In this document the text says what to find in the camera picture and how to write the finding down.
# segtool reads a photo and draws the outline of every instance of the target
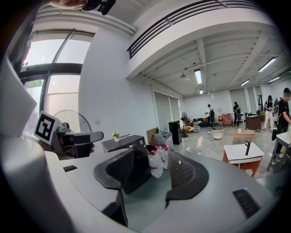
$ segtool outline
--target black handle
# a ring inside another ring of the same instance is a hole
[[[247,146],[246,148],[246,155],[249,154],[249,150],[250,150],[250,146],[251,146],[251,142],[249,142],[248,140],[246,140],[247,144],[245,144]]]

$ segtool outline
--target round table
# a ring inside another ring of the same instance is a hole
[[[255,136],[255,131],[254,130],[242,130],[240,133],[237,130],[233,130],[231,131],[231,144],[233,143],[233,139],[237,138],[237,137],[246,137],[250,139],[250,142],[252,142],[254,140],[254,136]]]
[[[213,139],[223,139],[223,132],[224,132],[223,127],[214,127],[211,130],[212,130]]]

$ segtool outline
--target ceiling light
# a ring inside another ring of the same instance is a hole
[[[277,77],[277,78],[274,78],[274,79],[272,79],[271,81],[269,81],[269,82],[273,82],[273,81],[275,81],[275,80],[277,80],[277,79],[279,79],[280,77]]]
[[[196,76],[196,79],[197,79],[197,83],[201,84],[202,83],[201,70],[200,69],[194,70],[194,73],[195,73],[195,76]]]
[[[270,64],[272,64],[276,58],[272,57],[261,69],[259,69],[259,72],[262,72],[264,69],[266,69]]]
[[[250,80],[248,79],[247,81],[243,82],[243,83],[241,84],[241,86],[247,84],[249,81],[250,81]]]

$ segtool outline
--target cap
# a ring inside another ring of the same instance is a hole
[[[290,94],[290,89],[288,87],[284,89],[284,94]]]

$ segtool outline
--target small potted plant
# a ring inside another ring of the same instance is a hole
[[[116,141],[116,142],[119,142],[119,141],[120,141],[120,135],[119,135],[119,133],[114,132],[114,133],[112,134],[112,136],[113,136],[113,138],[114,138],[114,141]]]

